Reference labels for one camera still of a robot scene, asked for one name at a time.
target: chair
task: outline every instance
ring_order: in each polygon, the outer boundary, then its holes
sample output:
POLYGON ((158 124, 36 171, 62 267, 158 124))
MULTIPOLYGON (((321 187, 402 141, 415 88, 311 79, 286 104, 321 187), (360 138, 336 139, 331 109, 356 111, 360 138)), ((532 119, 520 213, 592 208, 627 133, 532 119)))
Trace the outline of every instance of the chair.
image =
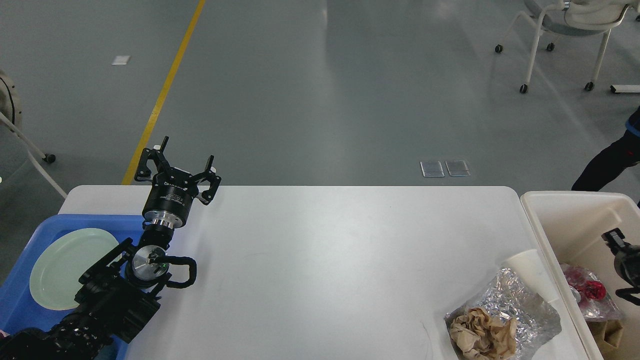
POLYGON ((44 162, 52 163, 56 161, 54 154, 45 154, 42 152, 29 138, 22 133, 22 108, 20 106, 20 97, 15 91, 15 85, 11 78, 0 70, 0 124, 4 124, 9 130, 15 134, 27 147, 27 157, 33 166, 38 170, 40 175, 44 177, 51 186, 64 198, 67 193, 54 181, 53 178, 40 166, 31 151, 35 152, 44 162))
POLYGON ((538 42, 544 32, 555 35, 555 38, 547 45, 547 51, 553 51, 556 47, 554 42, 563 35, 586 37, 603 34, 600 52, 591 74, 591 81, 584 87, 585 90, 591 91, 598 79, 611 29, 620 25, 630 6, 636 10, 639 9, 638 3, 640 3, 640 0, 634 0, 633 3, 630 0, 572 0, 570 3, 565 3, 563 0, 524 0, 525 6, 532 15, 524 11, 518 12, 502 40, 496 45, 495 52, 502 52, 504 48, 501 44, 509 35, 518 18, 523 17, 536 30, 531 46, 529 67, 527 68, 524 84, 520 87, 520 93, 526 94, 531 81, 531 72, 533 71, 533 63, 538 50, 538 42))

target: plastic bin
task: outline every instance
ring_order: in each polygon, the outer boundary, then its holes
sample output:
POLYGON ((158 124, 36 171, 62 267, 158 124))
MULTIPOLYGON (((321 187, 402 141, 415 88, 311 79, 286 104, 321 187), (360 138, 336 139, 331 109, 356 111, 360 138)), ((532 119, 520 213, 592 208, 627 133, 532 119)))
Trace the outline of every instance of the plastic bin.
MULTIPOLYGON (((31 269, 42 252, 71 231, 97 227, 111 233, 118 242, 128 237, 138 239, 142 233, 141 216, 132 215, 54 215, 43 221, 33 233, 15 266, 0 287, 0 329, 14 334, 26 327, 48 331, 73 310, 56 311, 38 305, 29 290, 31 269)), ((127 344, 115 338, 96 359, 123 360, 127 344)))
POLYGON ((622 194, 592 192, 528 192, 520 200, 589 358, 603 359, 559 262, 594 271, 625 316, 620 347, 604 359, 640 359, 640 307, 615 295, 615 290, 630 285, 616 274, 614 257, 601 237, 619 227, 625 241, 640 244, 640 209, 635 202, 622 194))

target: white paper cup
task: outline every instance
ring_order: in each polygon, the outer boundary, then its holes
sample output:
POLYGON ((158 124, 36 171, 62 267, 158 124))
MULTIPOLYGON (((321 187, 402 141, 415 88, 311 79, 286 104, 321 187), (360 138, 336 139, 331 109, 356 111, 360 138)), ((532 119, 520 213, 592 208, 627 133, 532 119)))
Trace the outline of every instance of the white paper cup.
POLYGON ((502 263, 518 274, 519 278, 531 290, 539 293, 546 302, 557 300, 560 296, 556 285, 551 281, 538 250, 531 249, 511 256, 502 263))

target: person's leg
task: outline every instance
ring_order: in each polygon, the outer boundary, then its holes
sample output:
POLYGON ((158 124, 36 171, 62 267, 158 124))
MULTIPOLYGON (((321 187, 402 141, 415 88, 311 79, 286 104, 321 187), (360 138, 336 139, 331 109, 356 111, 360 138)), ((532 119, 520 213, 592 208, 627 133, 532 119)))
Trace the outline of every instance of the person's leg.
POLYGON ((623 170, 640 161, 640 138, 629 131, 596 155, 584 169, 571 190, 597 192, 623 170))

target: caster wheel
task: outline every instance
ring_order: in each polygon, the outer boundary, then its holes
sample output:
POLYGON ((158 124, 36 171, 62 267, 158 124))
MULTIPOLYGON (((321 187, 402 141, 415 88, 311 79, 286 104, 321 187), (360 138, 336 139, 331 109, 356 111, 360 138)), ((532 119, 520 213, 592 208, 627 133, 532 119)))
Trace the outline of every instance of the caster wheel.
POLYGON ((43 160, 44 162, 51 164, 56 161, 56 156, 54 154, 44 154, 43 160))

